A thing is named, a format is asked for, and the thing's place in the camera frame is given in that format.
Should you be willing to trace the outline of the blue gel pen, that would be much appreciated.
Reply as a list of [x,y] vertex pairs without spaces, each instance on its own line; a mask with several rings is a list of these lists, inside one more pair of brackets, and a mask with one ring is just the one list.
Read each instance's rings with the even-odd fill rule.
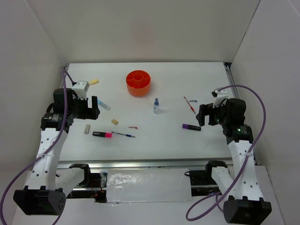
[[117,135],[123,135],[123,136],[126,136],[126,137],[131,137],[131,138],[136,138],[134,135],[130,135],[130,134],[123,134],[123,133],[120,133],[120,132],[111,132],[112,134],[117,134]]

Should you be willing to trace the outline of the small blue-capped glue bottle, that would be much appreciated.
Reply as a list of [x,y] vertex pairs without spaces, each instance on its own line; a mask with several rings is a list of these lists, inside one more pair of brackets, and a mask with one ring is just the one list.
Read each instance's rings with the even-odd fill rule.
[[155,114],[159,113],[159,100],[158,100],[158,98],[156,98],[155,101],[154,101],[153,112]]

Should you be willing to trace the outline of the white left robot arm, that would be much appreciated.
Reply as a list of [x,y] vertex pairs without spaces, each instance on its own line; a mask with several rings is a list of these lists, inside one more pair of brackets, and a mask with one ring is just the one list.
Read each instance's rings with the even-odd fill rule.
[[32,166],[29,179],[23,189],[16,190],[14,202],[26,215],[60,216],[66,198],[77,186],[87,187],[92,183],[92,174],[87,164],[72,164],[58,172],[57,167],[64,142],[74,119],[96,120],[100,114],[98,99],[79,97],[71,88],[56,89],[51,103],[41,119],[41,142],[37,162]]

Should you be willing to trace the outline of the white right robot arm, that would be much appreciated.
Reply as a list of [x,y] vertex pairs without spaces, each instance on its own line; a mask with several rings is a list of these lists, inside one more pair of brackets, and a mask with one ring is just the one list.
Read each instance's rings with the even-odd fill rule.
[[220,125],[230,150],[235,175],[231,177],[223,161],[211,160],[206,165],[205,180],[216,183],[223,197],[223,214],[230,224],[260,225],[271,213],[271,203],[264,200],[255,173],[251,147],[254,138],[250,126],[244,123],[246,103],[236,98],[224,98],[216,103],[202,104],[196,119],[202,127],[205,117],[209,125]]

